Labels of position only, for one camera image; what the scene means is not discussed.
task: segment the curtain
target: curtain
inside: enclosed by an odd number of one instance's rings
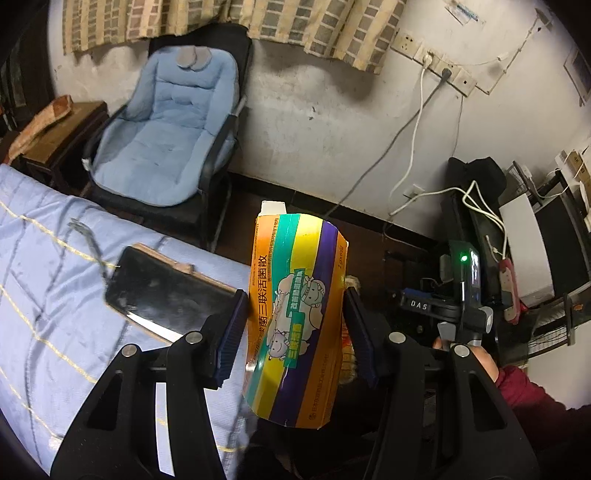
[[[236,22],[251,38],[300,45],[379,74],[407,0],[64,0],[64,52],[159,35],[212,21]]]

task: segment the cartoon illustration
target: cartoon illustration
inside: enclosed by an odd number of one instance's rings
[[[326,288],[320,280],[310,278],[304,272],[304,269],[296,269],[277,285],[267,332],[269,359],[284,360],[286,356],[297,359],[308,349],[312,332],[320,328]]]

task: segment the maroon sleeve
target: maroon sleeve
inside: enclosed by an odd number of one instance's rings
[[[563,443],[591,427],[591,406],[569,410],[517,367],[499,369],[496,386],[534,450]]]

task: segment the bolt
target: bolt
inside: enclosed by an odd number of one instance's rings
[[[392,332],[388,335],[388,339],[392,343],[404,343],[406,340],[406,336],[401,332]]]
[[[453,351],[456,355],[461,356],[462,358],[466,358],[470,355],[470,349],[466,345],[456,345],[453,348]]]
[[[200,332],[189,332],[185,337],[185,340],[187,343],[194,345],[195,343],[199,343],[201,340],[203,340],[203,335],[201,335]]]
[[[129,344],[129,345],[125,345],[122,349],[121,349],[121,354],[123,356],[134,356],[138,351],[138,348],[133,345],[133,344]]]

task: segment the cushion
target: cushion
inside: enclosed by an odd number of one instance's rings
[[[153,206],[177,205],[198,191],[207,152],[238,101],[238,69],[215,49],[205,68],[182,68],[180,48],[150,57],[127,108],[105,129],[91,169],[99,187]],[[230,133],[217,170],[234,142]]]

